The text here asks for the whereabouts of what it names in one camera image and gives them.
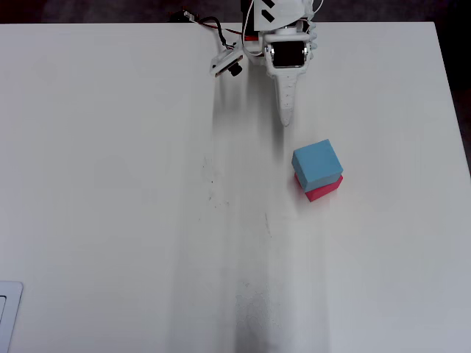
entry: white tabletop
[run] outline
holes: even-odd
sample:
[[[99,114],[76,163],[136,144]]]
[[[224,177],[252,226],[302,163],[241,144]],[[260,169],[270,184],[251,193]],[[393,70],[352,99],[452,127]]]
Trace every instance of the white tabletop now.
[[[317,32],[284,129],[264,69],[215,80],[197,25],[0,26],[10,353],[471,350],[471,183],[434,26]],[[291,155],[325,138],[344,181],[310,204]]]

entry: scuff mark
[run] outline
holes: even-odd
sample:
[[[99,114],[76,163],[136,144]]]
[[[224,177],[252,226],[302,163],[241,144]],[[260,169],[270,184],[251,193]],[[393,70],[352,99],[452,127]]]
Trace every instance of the scuff mark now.
[[[268,235],[270,237],[272,237],[272,232],[270,232],[270,226],[268,225],[268,217],[265,213],[265,228],[266,228],[266,232],[268,233]]]

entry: stacked cubes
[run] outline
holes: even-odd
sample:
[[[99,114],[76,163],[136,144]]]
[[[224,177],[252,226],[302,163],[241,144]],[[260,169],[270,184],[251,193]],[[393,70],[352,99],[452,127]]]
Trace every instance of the stacked cubes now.
[[[291,163],[311,202],[337,189],[343,180],[344,169],[329,140],[295,150]]]

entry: red cube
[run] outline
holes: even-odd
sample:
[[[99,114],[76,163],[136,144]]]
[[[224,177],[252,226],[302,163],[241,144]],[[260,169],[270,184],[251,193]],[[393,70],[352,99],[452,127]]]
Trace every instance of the red cube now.
[[[294,175],[296,176],[296,180],[299,183],[300,180],[297,178],[297,174],[294,173]],[[330,193],[330,192],[334,191],[335,189],[337,189],[343,179],[344,179],[344,177],[341,175],[339,177],[339,180],[337,180],[333,184],[322,186],[321,188],[317,188],[317,189],[308,191],[305,194],[308,197],[309,201],[312,202],[314,200],[317,200],[319,197],[323,197],[324,195],[327,195],[328,193]]]

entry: red wire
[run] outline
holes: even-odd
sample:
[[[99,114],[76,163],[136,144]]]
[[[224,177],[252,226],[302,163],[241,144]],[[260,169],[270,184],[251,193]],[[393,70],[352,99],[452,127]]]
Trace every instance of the red wire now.
[[[213,26],[212,24],[202,24],[202,25],[203,25],[203,26],[206,26],[206,27],[218,29],[218,27]],[[241,32],[237,32],[237,31],[234,31],[234,30],[232,30],[232,29],[227,29],[227,28],[223,28],[223,29],[225,29],[226,31],[231,32],[231,33],[236,33],[237,35],[241,35],[241,34],[242,34]]]

